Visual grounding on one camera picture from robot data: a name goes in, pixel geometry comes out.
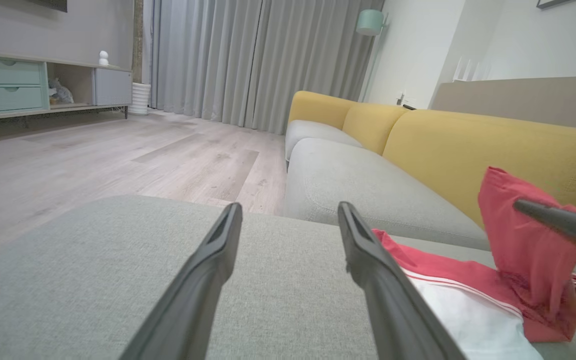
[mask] white wall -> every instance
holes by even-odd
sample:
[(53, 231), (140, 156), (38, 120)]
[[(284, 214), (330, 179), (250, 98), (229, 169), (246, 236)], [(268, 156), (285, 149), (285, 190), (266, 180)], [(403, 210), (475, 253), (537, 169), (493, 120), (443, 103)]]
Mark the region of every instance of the white wall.
[(366, 101), (396, 104), (406, 91), (411, 106), (427, 108), (463, 6), (464, 0), (386, 0), (388, 27)]
[(0, 52), (131, 67), (133, 0), (69, 0), (68, 13), (26, 0), (0, 0)]
[(461, 74), (466, 71), (468, 60), (471, 61), (471, 75), (477, 63), (480, 63), (480, 71), (483, 71), (483, 62), (499, 22), (503, 4), (503, 0), (466, 0), (439, 74), (437, 87), (439, 84), (453, 81), (460, 59)]
[(544, 10), (505, 0), (486, 54), (489, 80), (576, 76), (576, 0)]

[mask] teal drawer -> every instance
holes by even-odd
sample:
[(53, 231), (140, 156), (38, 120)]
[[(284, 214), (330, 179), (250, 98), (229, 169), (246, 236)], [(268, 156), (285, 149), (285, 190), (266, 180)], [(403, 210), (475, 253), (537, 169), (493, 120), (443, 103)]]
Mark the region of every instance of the teal drawer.
[(0, 88), (0, 112), (42, 107), (41, 87)]
[(38, 63), (0, 60), (0, 84), (41, 84), (41, 67)]

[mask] white figurine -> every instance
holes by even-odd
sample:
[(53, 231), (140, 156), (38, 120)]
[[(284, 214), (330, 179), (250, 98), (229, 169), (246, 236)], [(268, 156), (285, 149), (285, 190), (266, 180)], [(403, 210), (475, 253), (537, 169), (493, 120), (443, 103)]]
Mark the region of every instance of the white figurine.
[(108, 53), (106, 51), (101, 50), (99, 52), (99, 65), (108, 65)]

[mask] gray fabric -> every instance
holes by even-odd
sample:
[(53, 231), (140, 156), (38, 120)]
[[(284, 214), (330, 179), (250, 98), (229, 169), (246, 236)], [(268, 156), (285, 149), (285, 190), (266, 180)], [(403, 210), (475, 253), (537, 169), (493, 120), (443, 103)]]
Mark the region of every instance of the gray fabric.
[(373, 38), (357, 17), (383, 4), (154, 0), (150, 103), (283, 134), (296, 91), (359, 98)]
[(315, 121), (293, 120), (288, 124), (288, 128), (286, 129), (287, 162), (290, 161), (290, 155), (295, 145), (297, 145), (301, 139), (306, 138), (326, 139), (363, 148), (362, 144), (354, 137), (336, 127)]
[(312, 91), (358, 100), (372, 36), (355, 31), (359, 13), (384, 0), (264, 0), (254, 48), (249, 116), (252, 128), (284, 134), (291, 100)]
[(151, 105), (244, 126), (263, 0), (155, 0)]
[(349, 201), (368, 225), (413, 239), (490, 248), (468, 216), (377, 153), (326, 139), (307, 138), (292, 150), (283, 215), (337, 224)]
[[(117, 358), (220, 212), (117, 196), (0, 248), (0, 358)], [(493, 265), (488, 251), (396, 240)], [(375, 358), (364, 295), (345, 268), (338, 227), (244, 214), (207, 357)], [(576, 336), (535, 347), (576, 359)]]

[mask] tv cabinet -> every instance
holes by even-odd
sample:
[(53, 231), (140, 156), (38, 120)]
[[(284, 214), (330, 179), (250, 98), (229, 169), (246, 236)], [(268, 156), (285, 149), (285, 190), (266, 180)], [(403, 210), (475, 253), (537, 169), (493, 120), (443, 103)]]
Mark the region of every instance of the tv cabinet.
[[(72, 93), (74, 103), (51, 104), (48, 79)], [(122, 108), (132, 102), (128, 69), (0, 53), (0, 118)]]

